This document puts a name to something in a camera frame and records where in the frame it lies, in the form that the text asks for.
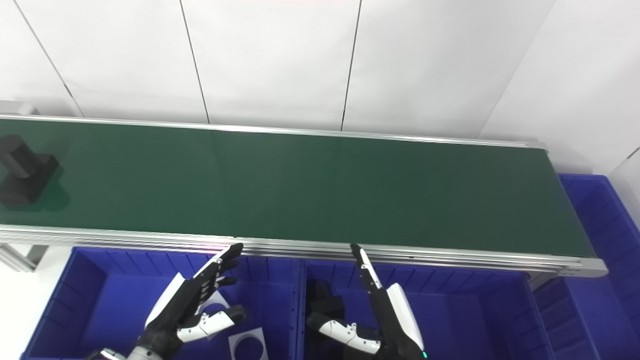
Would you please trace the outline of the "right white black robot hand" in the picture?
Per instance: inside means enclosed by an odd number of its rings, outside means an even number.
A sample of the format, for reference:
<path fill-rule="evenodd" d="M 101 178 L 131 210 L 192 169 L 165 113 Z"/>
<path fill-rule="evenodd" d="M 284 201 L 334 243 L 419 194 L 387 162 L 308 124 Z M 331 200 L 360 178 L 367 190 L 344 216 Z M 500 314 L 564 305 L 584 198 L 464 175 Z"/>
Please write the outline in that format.
<path fill-rule="evenodd" d="M 379 330 L 317 311 L 307 316 L 307 326 L 375 360 L 426 360 L 423 337 L 403 288 L 398 283 L 384 288 L 366 251 L 358 243 L 351 243 L 350 250 Z"/>

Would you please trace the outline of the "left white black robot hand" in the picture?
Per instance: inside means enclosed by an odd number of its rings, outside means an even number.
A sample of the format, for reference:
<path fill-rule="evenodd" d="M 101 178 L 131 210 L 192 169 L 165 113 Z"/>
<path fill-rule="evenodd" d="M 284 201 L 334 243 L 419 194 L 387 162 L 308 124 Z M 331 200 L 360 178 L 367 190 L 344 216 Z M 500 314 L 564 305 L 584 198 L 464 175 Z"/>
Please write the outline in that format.
<path fill-rule="evenodd" d="M 243 248 L 243 243 L 227 246 L 190 278 L 177 273 L 153 306 L 128 360 L 172 360 L 185 343 L 209 340 L 244 321 L 247 310 L 242 305 L 204 311 L 220 287 L 237 283 L 223 273 L 238 265 Z"/>

